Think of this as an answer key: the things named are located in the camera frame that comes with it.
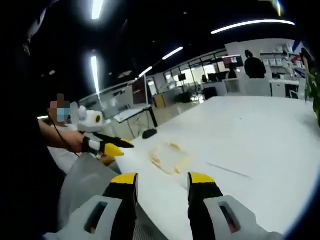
white table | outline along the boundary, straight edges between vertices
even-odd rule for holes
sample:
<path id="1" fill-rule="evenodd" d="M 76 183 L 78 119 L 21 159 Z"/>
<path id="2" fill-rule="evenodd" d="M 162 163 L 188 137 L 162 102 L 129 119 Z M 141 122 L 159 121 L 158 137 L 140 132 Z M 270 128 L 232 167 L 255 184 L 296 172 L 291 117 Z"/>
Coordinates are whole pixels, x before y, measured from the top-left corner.
<path id="1" fill-rule="evenodd" d="M 193 239 L 189 171 L 213 177 L 224 195 L 252 210 L 270 232 L 289 231 L 311 199 L 320 169 L 320 129 L 309 102 L 213 97 L 157 129 L 147 140 L 135 139 L 135 148 L 124 149 L 117 162 L 123 173 L 139 173 L 138 201 L 169 240 Z M 148 151 L 164 141 L 190 153 L 193 165 L 181 175 L 166 175 L 149 161 Z"/>

white cabinet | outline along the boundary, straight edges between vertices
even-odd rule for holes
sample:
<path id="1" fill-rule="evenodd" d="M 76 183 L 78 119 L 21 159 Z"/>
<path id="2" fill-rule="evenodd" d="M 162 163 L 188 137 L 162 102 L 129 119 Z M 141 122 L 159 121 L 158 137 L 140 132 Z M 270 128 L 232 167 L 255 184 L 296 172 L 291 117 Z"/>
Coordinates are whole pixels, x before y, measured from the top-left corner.
<path id="1" fill-rule="evenodd" d="M 285 98 L 286 97 L 286 85 L 281 82 L 272 82 L 272 96 L 276 98 Z"/>

black ceiling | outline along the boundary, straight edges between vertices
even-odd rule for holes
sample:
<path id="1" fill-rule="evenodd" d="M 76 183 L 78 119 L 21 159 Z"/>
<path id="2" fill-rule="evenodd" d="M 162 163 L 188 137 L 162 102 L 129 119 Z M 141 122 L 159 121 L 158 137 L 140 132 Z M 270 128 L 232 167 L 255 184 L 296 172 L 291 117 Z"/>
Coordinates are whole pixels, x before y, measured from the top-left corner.
<path id="1" fill-rule="evenodd" d="M 287 24 L 257 24 L 211 35 L 213 30 L 239 22 L 278 19 L 268 1 L 105 0 L 98 20 L 91 19 L 92 4 L 93 0 L 60 0 L 47 11 L 31 41 L 38 75 L 45 74 L 39 88 L 62 84 L 72 100 L 94 93 L 93 54 L 98 57 L 103 89 L 135 78 L 181 46 L 183 51 L 160 61 L 149 74 L 227 43 L 297 37 L 296 28 Z M 51 70 L 56 74 L 47 77 Z M 119 79 L 126 71 L 132 71 L 131 75 Z"/>

black cable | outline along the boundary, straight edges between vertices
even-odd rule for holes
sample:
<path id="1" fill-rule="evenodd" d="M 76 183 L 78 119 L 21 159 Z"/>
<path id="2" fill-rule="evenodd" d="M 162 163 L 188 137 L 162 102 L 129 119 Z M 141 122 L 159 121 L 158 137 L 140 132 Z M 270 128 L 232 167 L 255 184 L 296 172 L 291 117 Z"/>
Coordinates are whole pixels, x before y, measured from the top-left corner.
<path id="1" fill-rule="evenodd" d="M 56 132 L 59 134 L 60 138 L 62 139 L 62 141 L 65 143 L 65 145 L 67 145 L 70 149 L 72 149 L 71 145 L 69 143 L 67 143 L 67 141 L 61 136 L 60 132 L 58 131 L 56 125 L 55 125 L 55 122 L 52 120 L 50 114 L 48 113 L 48 117 L 49 117 L 49 120 L 51 121 L 51 123 L 53 124 Z M 78 158 L 80 157 L 78 154 L 76 154 L 74 151 L 72 151 L 72 153 L 74 153 Z"/>

face mask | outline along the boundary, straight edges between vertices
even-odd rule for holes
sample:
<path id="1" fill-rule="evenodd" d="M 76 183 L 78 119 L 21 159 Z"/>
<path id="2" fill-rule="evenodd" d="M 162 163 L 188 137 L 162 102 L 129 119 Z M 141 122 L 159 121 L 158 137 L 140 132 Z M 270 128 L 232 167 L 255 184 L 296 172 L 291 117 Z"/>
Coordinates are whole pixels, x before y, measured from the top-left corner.
<path id="1" fill-rule="evenodd" d="M 56 120 L 58 122 L 65 122 L 70 114 L 69 107 L 58 107 L 56 109 Z"/>

